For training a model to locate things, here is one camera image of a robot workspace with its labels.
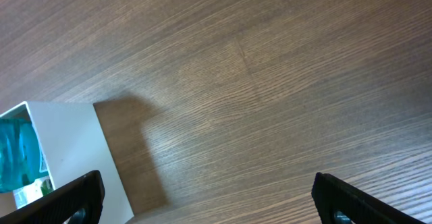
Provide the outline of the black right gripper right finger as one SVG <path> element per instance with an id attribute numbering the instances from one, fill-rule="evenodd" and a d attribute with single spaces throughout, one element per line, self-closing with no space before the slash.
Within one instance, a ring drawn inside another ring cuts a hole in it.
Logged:
<path id="1" fill-rule="evenodd" d="M 324 224 L 424 224 L 328 173 L 316 174 L 311 195 Z"/>

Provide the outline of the white cardboard box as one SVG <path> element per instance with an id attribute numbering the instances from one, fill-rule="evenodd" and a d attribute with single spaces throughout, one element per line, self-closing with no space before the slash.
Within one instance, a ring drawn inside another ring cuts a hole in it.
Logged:
<path id="1" fill-rule="evenodd" d="M 126 223 L 134 216 L 93 104 L 24 101 L 1 114 L 21 116 L 33 124 L 55 189 L 98 170 L 105 187 L 100 222 Z"/>

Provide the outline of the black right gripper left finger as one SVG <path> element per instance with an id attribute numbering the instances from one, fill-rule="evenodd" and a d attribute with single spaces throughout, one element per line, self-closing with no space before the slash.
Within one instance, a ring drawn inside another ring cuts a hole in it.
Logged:
<path id="1" fill-rule="evenodd" d="M 90 171 L 1 217 L 1 224 L 98 224 L 104 197 L 105 188 L 100 171 Z"/>

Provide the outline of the blue Listerine mouthwash bottle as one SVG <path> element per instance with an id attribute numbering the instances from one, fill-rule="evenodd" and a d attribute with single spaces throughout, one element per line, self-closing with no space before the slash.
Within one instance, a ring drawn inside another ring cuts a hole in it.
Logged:
<path id="1" fill-rule="evenodd" d="M 12 192 L 48 176 L 36 132 L 25 119 L 1 120 L 1 192 Z"/>

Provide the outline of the white green soap packet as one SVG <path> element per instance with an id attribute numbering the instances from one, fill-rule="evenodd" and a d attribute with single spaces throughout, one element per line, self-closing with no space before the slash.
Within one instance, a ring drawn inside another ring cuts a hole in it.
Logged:
<path id="1" fill-rule="evenodd" d="M 54 190 L 49 177 L 36 179 L 32 184 L 13 191 L 17 209 L 22 208 Z"/>

